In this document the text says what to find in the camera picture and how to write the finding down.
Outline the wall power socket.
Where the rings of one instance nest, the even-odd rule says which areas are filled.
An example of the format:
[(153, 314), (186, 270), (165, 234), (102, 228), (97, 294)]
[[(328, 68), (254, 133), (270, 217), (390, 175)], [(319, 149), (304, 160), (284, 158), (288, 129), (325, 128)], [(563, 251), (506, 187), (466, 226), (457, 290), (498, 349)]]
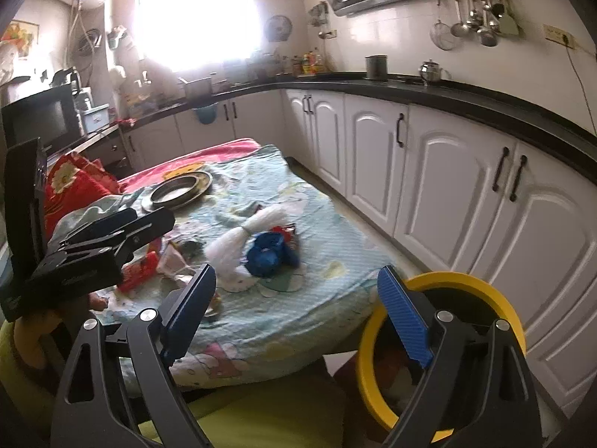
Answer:
[(544, 38), (552, 43), (561, 44), (567, 49), (575, 47), (574, 37), (562, 29), (545, 24), (543, 26), (543, 34)]

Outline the white lower cabinets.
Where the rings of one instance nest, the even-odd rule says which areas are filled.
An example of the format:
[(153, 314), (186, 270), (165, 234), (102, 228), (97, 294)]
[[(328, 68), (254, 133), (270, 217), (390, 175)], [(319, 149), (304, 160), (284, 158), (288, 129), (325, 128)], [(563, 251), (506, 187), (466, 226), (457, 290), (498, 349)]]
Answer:
[(434, 271), (500, 290), (531, 369), (574, 414), (596, 377), (596, 188), (525, 141), (431, 107), (347, 93), (271, 90), (124, 134), (132, 163), (250, 138), (275, 144)]

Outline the black microwave oven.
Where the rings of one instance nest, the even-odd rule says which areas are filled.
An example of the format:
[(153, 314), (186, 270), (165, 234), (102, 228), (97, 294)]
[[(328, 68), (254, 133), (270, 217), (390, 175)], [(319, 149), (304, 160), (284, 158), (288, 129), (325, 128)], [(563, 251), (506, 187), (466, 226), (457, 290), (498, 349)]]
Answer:
[(83, 137), (84, 131), (70, 85), (61, 85), (27, 96), (2, 108), (8, 148), (40, 139), (54, 154)]

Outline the dark metal cup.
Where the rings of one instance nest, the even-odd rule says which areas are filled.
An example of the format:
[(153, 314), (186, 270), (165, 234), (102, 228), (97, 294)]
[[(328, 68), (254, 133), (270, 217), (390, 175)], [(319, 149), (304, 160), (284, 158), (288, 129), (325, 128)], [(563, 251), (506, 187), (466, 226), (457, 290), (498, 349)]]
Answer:
[(365, 57), (365, 78), (371, 81), (388, 80), (388, 56), (369, 55)]

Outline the crumpled silver dark wrapper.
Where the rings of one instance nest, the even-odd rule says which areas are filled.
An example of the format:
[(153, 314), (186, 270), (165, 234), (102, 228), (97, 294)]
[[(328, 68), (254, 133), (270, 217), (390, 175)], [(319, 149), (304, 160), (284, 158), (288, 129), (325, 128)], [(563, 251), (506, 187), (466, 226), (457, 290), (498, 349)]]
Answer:
[(169, 241), (162, 251), (156, 271), (182, 287), (188, 284), (202, 267), (202, 263), (189, 263), (177, 246)]

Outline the blue plastic bag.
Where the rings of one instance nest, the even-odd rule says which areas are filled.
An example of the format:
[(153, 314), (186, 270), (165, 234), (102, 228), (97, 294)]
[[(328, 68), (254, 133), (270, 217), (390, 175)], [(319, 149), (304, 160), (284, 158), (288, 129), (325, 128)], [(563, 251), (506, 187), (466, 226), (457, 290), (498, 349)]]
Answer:
[(246, 254), (245, 267), (248, 272), (256, 277), (271, 277), (282, 266), (300, 266), (299, 254), (290, 247), (288, 235), (281, 231), (259, 234)]

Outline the red snack wrapper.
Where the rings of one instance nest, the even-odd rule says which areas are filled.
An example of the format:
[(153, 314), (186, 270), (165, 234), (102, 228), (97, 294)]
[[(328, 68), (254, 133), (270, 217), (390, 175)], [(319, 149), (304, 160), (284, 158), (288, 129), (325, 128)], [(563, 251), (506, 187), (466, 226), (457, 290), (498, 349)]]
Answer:
[(122, 269), (122, 280), (118, 290), (128, 293), (156, 274), (160, 257), (156, 251), (149, 251), (141, 259), (132, 261)]

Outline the red floral cloth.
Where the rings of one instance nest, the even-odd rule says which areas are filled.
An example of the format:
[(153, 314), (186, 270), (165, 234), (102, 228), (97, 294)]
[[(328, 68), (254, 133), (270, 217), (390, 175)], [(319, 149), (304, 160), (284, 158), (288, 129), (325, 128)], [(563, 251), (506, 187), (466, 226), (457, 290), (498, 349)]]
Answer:
[(49, 235), (72, 211), (85, 208), (107, 195), (121, 193), (118, 180), (99, 159), (90, 161), (77, 152), (62, 155), (47, 175), (44, 187), (44, 224)]

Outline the wall ventilation fan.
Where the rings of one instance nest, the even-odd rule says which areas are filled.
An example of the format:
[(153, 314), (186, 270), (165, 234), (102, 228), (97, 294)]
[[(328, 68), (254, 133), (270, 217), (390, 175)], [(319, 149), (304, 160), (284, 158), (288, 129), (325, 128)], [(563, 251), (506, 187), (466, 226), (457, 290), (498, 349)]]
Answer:
[(269, 43), (284, 43), (293, 33), (293, 23), (282, 14), (269, 17), (264, 24), (264, 36)]

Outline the light blue cartoon blanket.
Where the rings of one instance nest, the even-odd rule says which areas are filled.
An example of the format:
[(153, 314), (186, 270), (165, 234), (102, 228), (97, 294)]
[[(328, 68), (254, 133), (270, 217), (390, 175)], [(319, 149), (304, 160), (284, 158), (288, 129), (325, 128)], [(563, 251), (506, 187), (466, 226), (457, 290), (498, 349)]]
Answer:
[(387, 256), (273, 146), (203, 170), (209, 190), (176, 211), (152, 276), (100, 291), (102, 324), (158, 307), (210, 266), (213, 305), (171, 369), (180, 387), (271, 380), (329, 354), (371, 314)]

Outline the hanging green spatula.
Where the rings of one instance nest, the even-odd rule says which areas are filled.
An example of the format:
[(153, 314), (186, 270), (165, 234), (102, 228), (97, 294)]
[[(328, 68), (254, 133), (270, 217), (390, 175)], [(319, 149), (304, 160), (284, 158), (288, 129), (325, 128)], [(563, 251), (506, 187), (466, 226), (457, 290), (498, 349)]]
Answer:
[(508, 0), (502, 0), (504, 10), (500, 18), (500, 32), (505, 37), (519, 37), (520, 31), (517, 22), (509, 12)]

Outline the black kitchen countertop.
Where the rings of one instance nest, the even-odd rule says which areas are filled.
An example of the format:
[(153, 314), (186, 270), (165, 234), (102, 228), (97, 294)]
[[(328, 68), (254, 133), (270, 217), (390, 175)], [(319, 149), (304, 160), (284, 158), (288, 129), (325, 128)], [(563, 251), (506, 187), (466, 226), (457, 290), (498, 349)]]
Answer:
[(124, 124), (133, 127), (177, 114), (193, 107), (271, 90), (331, 91), (381, 99), (402, 104), (416, 104), (452, 113), (479, 124), (493, 127), (525, 141), (576, 170), (591, 182), (596, 181), (596, 136), (578, 124), (542, 106), (524, 99), (450, 80), (425, 84), (420, 77), (392, 74), (388, 81), (372, 81), (362, 72), (335, 72), (301, 78), (269, 78), (234, 86), (231, 90), (186, 101), (173, 100), (160, 108)]

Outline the white foam fruit net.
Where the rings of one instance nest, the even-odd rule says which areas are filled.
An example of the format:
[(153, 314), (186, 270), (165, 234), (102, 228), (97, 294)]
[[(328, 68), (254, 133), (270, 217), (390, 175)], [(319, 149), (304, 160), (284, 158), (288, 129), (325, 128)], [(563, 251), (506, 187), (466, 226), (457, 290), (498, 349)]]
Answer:
[(249, 289), (256, 279), (242, 265), (247, 241), (278, 225), (286, 225), (289, 221), (290, 216), (283, 204), (269, 205), (209, 243), (204, 249), (204, 255), (206, 262), (216, 271), (218, 287), (230, 293)]

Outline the steel cooking pot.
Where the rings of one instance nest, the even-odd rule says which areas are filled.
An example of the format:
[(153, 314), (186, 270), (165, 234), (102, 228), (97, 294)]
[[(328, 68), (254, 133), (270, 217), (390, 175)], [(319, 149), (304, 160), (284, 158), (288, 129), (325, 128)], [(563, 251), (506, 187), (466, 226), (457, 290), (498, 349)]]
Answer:
[(186, 80), (183, 77), (179, 77), (178, 81), (182, 86), (187, 101), (213, 96), (213, 79), (210, 77), (195, 80)]

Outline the round metal plate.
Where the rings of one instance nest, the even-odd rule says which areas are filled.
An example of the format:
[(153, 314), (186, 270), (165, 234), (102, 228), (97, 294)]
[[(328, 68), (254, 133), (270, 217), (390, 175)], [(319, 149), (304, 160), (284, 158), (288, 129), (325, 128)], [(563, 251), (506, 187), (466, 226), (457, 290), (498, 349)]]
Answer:
[(146, 212), (156, 211), (161, 207), (175, 211), (207, 193), (212, 185), (213, 176), (209, 172), (195, 171), (182, 174), (163, 181), (145, 194), (141, 207)]

